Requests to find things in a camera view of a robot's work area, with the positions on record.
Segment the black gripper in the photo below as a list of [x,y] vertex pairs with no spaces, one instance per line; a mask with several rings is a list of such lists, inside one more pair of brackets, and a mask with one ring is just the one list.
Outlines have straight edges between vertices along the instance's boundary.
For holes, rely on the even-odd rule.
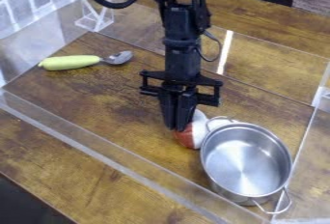
[[[147,70],[143,70],[139,75],[141,76],[140,93],[147,96],[159,97],[167,128],[175,128],[177,131],[183,131],[192,120],[196,105],[217,106],[220,103],[220,87],[223,86],[223,82],[217,79],[211,79],[200,74],[187,81],[165,79],[165,73],[163,71]],[[161,85],[149,85],[149,78],[160,80]],[[213,90],[212,95],[200,93],[197,90],[199,86],[211,87]],[[173,93],[183,93],[177,97],[176,118],[176,98]]]

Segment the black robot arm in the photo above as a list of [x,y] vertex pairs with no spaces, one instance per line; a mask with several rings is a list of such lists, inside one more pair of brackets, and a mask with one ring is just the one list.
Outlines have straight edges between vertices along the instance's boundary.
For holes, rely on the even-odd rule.
[[196,106],[216,106],[223,83],[201,75],[200,36],[209,27],[209,12],[204,0],[155,0],[164,27],[164,70],[140,75],[161,81],[159,86],[144,83],[143,95],[155,96],[167,128],[185,129],[192,121]]

